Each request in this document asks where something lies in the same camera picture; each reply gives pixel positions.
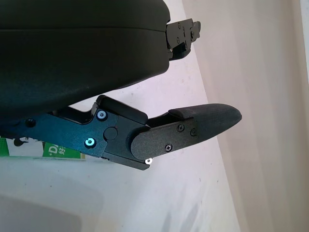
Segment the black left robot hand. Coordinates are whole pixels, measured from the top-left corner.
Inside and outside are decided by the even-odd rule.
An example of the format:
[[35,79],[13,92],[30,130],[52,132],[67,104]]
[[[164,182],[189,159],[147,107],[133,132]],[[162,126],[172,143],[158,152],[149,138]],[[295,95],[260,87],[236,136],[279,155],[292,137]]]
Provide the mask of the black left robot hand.
[[148,116],[106,92],[186,57],[201,23],[171,22],[162,0],[3,0],[0,134],[28,137],[146,170],[152,158],[241,121],[226,104]]

